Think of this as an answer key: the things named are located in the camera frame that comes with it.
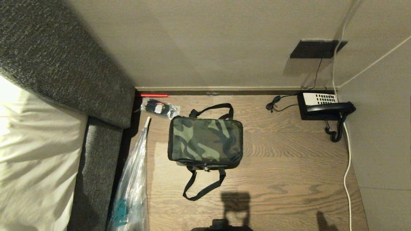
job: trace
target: clear plastic umbrella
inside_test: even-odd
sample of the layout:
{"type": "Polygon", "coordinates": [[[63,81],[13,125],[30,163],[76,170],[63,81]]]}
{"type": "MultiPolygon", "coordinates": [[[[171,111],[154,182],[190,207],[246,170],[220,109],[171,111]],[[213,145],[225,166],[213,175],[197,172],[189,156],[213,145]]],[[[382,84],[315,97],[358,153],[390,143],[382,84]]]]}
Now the clear plastic umbrella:
{"type": "Polygon", "coordinates": [[[149,121],[150,117],[124,165],[107,231],[148,231],[145,148],[149,121]]]}

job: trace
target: baseboard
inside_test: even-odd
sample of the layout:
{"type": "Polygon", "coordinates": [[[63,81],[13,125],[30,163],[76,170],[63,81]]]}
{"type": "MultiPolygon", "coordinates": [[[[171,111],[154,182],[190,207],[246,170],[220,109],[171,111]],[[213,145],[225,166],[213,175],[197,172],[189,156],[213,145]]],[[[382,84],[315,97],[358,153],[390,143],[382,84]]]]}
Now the baseboard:
{"type": "MultiPolygon", "coordinates": [[[[136,87],[140,93],[161,93],[168,95],[291,95],[306,90],[291,87],[136,87]]],[[[316,87],[313,90],[332,93],[332,88],[316,87]]]]}

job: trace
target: wooden floor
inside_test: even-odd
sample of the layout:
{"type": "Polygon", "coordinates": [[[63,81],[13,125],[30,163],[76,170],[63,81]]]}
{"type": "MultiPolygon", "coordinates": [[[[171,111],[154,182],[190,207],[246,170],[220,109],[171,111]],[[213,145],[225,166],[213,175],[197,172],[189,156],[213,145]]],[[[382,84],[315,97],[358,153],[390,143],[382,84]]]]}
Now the wooden floor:
{"type": "MultiPolygon", "coordinates": [[[[342,184],[348,162],[344,140],[333,143],[323,121],[302,121],[297,106],[282,112],[265,109],[273,96],[172,96],[165,102],[181,106],[188,116],[214,104],[229,102],[234,119],[244,126],[244,156],[240,165],[226,171],[222,186],[198,201],[182,196],[191,173],[167,158],[170,120],[150,115],[147,142],[147,182],[150,231],[190,231],[208,227],[212,219],[249,225],[254,231],[347,231],[348,201],[342,184]]],[[[279,107],[296,103],[283,98],[279,107]]],[[[201,115],[218,118],[216,109],[201,115]]],[[[142,113],[140,128],[149,114],[142,113]]],[[[218,180],[218,171],[199,171],[187,193],[218,180]]],[[[347,176],[353,230],[368,230],[353,169],[347,176]]]]}

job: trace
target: camouflage bag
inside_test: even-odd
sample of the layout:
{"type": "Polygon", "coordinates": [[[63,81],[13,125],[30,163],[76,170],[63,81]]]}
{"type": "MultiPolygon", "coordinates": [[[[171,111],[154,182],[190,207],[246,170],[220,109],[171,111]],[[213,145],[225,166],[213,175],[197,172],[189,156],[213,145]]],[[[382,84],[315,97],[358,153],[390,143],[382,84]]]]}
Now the camouflage bag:
{"type": "Polygon", "coordinates": [[[218,104],[200,112],[192,110],[189,117],[176,116],[171,120],[169,131],[168,156],[170,160],[187,165],[192,173],[183,197],[191,201],[200,199],[211,190],[219,187],[226,173],[224,168],[233,168],[242,158],[242,124],[233,120],[231,104],[218,104]],[[229,108],[230,111],[217,119],[197,118],[204,111],[229,108]],[[187,190],[196,179],[196,170],[218,169],[219,181],[207,186],[194,197],[187,197],[187,190]]]}

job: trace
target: gray upholstered headboard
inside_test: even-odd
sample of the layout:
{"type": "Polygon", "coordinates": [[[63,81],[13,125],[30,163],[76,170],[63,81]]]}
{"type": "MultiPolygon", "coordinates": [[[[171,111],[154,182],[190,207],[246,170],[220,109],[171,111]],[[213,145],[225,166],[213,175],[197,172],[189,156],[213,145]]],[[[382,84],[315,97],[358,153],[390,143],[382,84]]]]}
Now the gray upholstered headboard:
{"type": "Polygon", "coordinates": [[[134,87],[60,0],[0,0],[0,73],[55,103],[130,125],[134,87]]]}

